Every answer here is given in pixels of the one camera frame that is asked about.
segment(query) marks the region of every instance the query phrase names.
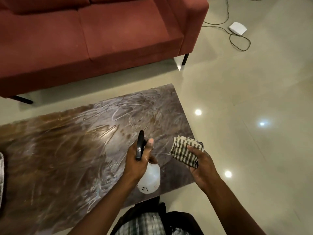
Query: plaid shirt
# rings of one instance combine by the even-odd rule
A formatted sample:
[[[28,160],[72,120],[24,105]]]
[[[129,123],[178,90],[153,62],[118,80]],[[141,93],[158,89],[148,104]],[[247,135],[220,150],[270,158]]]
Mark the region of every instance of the plaid shirt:
[[[115,235],[166,235],[158,213],[144,213],[120,227]],[[190,235],[177,228],[172,235]]]

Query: towel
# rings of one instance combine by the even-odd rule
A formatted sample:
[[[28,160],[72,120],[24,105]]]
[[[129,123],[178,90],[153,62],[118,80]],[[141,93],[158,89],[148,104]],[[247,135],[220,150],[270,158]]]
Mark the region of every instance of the towel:
[[[204,151],[203,143],[199,142],[195,139],[178,136],[174,138],[174,143],[170,154],[178,161],[185,163],[186,165],[194,168],[198,168],[198,158],[196,155],[192,154],[188,149],[187,145],[190,145],[194,148],[199,149],[200,151]]]

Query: black metal leg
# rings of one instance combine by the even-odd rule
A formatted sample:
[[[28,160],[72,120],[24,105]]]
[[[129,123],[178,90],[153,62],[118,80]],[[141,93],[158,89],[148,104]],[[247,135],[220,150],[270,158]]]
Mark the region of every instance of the black metal leg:
[[[14,95],[14,96],[10,96],[8,97],[10,99],[14,99],[16,101],[19,101],[19,102],[23,102],[23,103],[26,103],[26,104],[29,104],[31,105],[32,103],[34,103],[33,101],[29,100],[29,99],[26,99],[26,98],[23,98],[23,97],[20,97],[20,96],[17,96],[17,95]]]
[[[184,66],[186,64],[188,56],[189,56],[189,54],[185,54],[184,60],[182,61],[182,66]]]

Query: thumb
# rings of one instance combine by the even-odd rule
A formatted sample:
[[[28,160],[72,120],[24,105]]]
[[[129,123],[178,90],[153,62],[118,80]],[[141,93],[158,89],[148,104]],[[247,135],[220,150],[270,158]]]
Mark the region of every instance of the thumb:
[[[200,151],[199,149],[196,149],[196,148],[194,148],[194,147],[192,147],[192,146],[189,146],[189,145],[188,145],[188,146],[187,146],[187,149],[188,149],[192,154],[196,155],[198,159],[201,159],[201,158],[203,158],[203,157],[205,156],[205,153],[204,153],[204,152],[202,152],[202,151]]]
[[[151,153],[151,150],[153,149],[153,143],[154,143],[154,139],[150,138],[145,146],[145,150],[143,150],[141,160],[146,163],[148,163],[149,161],[150,153]]]

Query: glossy floor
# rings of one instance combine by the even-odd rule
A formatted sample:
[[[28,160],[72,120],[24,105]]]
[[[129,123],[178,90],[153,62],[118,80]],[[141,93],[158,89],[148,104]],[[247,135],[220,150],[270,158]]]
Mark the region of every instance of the glossy floor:
[[[206,20],[223,22],[225,0],[209,3]],[[234,49],[224,31],[202,28],[181,71],[166,60],[26,94],[33,106],[1,98],[0,123],[173,83],[195,137],[266,233],[313,234],[312,10],[313,0],[229,0],[223,26],[244,24],[248,51]],[[195,184],[161,200],[193,214],[205,234],[225,234]]]

